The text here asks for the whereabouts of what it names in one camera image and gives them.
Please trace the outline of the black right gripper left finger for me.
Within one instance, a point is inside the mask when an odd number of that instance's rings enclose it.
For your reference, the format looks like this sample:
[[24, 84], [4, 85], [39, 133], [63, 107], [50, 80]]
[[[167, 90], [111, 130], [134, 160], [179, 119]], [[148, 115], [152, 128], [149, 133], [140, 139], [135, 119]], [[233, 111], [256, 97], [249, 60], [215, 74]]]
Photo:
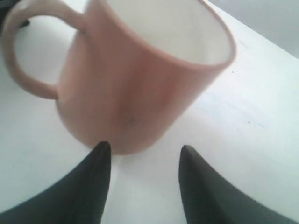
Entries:
[[99, 224], [111, 178], [111, 146], [100, 142], [61, 180], [0, 214], [2, 224]]

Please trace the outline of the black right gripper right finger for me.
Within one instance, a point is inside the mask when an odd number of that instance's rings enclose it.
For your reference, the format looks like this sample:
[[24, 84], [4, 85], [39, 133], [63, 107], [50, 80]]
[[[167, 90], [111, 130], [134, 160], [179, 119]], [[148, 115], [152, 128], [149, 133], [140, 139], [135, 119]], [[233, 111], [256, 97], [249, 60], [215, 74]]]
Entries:
[[192, 147], [182, 147], [179, 187], [189, 224], [293, 224], [228, 182]]

